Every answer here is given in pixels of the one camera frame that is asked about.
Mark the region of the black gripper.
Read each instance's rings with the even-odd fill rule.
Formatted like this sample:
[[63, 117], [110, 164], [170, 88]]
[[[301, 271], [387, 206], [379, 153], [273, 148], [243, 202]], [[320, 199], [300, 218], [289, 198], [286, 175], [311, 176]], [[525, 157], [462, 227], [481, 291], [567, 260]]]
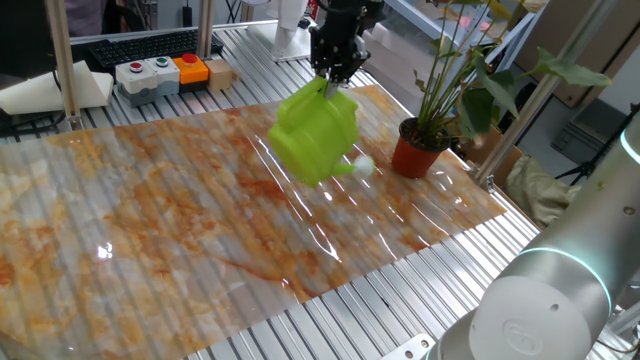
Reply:
[[320, 27], [309, 30], [313, 85], [327, 85], [326, 99], [332, 99], [341, 84], [371, 57], [362, 38], [382, 18], [383, 0], [316, 0], [326, 13]]

